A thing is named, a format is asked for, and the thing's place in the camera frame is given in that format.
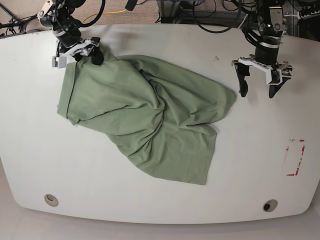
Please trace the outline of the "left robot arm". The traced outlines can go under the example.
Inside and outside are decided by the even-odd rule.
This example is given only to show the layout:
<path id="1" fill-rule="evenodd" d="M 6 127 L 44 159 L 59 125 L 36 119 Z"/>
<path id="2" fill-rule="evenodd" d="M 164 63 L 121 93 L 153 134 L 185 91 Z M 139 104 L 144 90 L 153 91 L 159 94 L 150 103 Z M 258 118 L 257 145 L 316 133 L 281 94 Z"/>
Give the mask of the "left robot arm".
<path id="1" fill-rule="evenodd" d="M 287 61 L 278 62 L 281 40 L 288 29 L 283 11 L 284 3 L 284 0 L 258 0 L 255 17 L 259 33 L 254 32 L 250 26 L 241 29 L 246 40 L 255 47 L 254 54 L 232 61 L 238 78 L 239 93 L 243 98 L 248 93 L 245 77 L 250 76 L 251 67 L 264 72 L 271 99 L 292 78 L 293 67 Z"/>

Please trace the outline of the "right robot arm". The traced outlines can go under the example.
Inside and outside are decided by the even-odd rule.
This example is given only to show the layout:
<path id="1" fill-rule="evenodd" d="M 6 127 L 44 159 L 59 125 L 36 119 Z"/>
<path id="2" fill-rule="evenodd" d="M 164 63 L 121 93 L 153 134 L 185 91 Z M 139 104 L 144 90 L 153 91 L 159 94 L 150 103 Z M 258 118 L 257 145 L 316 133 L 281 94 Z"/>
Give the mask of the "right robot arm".
<path id="1" fill-rule="evenodd" d="M 52 57 L 54 68 L 65 68 L 68 57 L 77 62 L 83 57 L 89 57 L 91 63 L 97 66 L 104 61 L 100 38 L 82 38 L 80 28 L 90 27 L 99 20 L 106 2 L 101 2 L 97 16 L 89 23 L 82 23 L 72 16 L 75 9 L 84 3 L 84 0 L 47 0 L 37 14 L 39 23 L 43 27 L 51 27 L 53 35 L 58 39 L 55 55 Z"/>

